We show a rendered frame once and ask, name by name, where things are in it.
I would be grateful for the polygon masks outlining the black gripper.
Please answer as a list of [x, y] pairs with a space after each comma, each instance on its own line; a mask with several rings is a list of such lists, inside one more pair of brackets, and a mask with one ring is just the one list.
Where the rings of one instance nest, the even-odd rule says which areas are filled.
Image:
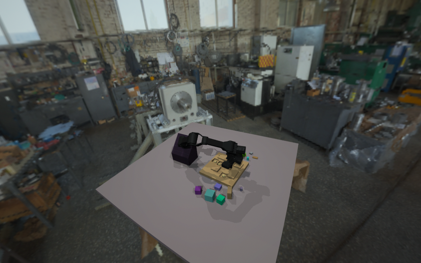
[[227, 161], [224, 161], [222, 164], [221, 164], [221, 167], [224, 167], [224, 168], [226, 168], [226, 169], [229, 169], [229, 168], [232, 168], [232, 166], [233, 166], [233, 157], [235, 156], [235, 154], [229, 154], [229, 153], [226, 153], [226, 155], [227, 155]]

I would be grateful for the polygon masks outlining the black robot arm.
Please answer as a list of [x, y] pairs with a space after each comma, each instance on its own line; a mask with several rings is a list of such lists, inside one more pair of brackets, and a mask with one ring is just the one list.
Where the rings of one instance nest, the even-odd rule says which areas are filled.
[[[189, 148], [190, 145], [193, 145], [193, 146], [212, 145], [212, 146], [215, 146], [217, 148], [221, 148], [223, 151], [226, 151], [229, 154], [235, 154], [232, 162], [241, 164], [241, 162], [243, 160], [242, 155], [244, 155], [245, 151], [246, 151], [245, 146], [238, 145], [234, 141], [222, 142], [222, 141], [218, 141], [218, 140], [208, 138], [206, 136], [202, 136], [201, 143], [197, 144], [198, 135], [202, 136], [200, 133], [189, 133], [188, 137], [180, 136], [179, 140], [178, 140], [178, 147]], [[237, 156], [236, 153], [240, 154], [240, 155]]]

